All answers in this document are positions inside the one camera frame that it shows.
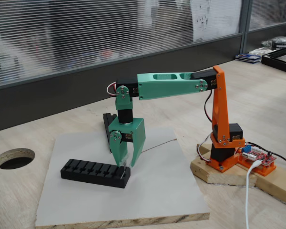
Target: wooden table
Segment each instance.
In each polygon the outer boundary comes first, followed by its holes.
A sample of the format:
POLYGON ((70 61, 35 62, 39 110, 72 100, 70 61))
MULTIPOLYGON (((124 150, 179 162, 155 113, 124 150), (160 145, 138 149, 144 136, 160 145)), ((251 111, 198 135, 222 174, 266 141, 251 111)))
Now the wooden table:
MULTIPOLYGON (((286 73, 259 63, 232 61, 220 66, 226 75, 229 122, 240 124, 246 140, 286 157, 286 73)), ((173 126, 190 165, 197 157, 196 144, 211 132, 204 114, 207 96, 204 92, 141 102, 135 98, 133 112, 144 118, 146 128, 173 126)), ((212 101, 207 110, 212 113, 212 101)), ((36 154, 27 166, 0 169, 0 229, 35 227, 55 138, 63 133, 103 130, 102 114, 115 112, 114 98, 110 98, 0 131, 0 154, 14 148, 29 148, 36 154)), ((283 160, 276 164, 286 169, 283 160)), ((196 180, 211 209, 210 219, 149 227, 244 229, 245 188, 196 180)), ((249 223, 253 229, 286 229, 286 204, 251 188, 249 223)))

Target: glass window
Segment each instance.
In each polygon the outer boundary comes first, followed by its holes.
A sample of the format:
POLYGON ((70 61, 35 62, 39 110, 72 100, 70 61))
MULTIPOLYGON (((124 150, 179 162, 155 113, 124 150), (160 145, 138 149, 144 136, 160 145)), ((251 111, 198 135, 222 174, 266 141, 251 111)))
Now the glass window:
POLYGON ((239 32, 241 0, 0 0, 0 83, 239 32))
POLYGON ((253 0, 250 30, 286 22, 286 0, 253 0))

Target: robotic arm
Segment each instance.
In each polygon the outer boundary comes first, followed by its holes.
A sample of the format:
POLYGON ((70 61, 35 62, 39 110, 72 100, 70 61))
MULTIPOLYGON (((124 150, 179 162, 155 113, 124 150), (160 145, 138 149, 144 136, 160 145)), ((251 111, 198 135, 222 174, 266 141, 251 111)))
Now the robotic arm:
POLYGON ((133 97, 140 100, 199 93, 214 89, 212 117, 212 151, 207 162, 221 172, 237 163, 236 147, 244 147, 243 131, 229 124, 225 90, 225 73, 219 66, 196 73, 145 73, 116 83, 115 106, 118 117, 109 125, 110 150, 118 166, 125 166, 127 142, 133 142, 134 166, 145 142, 144 120, 133 118, 133 97))

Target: white usb cable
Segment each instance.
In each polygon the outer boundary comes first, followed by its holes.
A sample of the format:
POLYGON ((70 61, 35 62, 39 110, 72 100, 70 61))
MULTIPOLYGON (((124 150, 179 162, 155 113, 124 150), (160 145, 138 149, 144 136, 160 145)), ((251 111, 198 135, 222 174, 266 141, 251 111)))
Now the white usb cable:
POLYGON ((246 217, 246 229, 249 229, 249 222, 248 222, 248 192, 249 192, 249 174, 255 167, 258 167, 262 164, 262 161, 257 160, 255 161, 251 167, 249 168, 246 176, 246 203, 245 203, 245 217, 246 217))

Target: round hole in table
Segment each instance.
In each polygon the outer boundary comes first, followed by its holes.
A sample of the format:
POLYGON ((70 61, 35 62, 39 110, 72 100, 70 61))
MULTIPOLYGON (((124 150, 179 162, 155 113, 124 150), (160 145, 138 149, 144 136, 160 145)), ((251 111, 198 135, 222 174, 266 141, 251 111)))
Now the round hole in table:
POLYGON ((34 151, 25 148, 11 149, 0 154, 1 169, 16 169, 29 164, 35 158, 34 151))

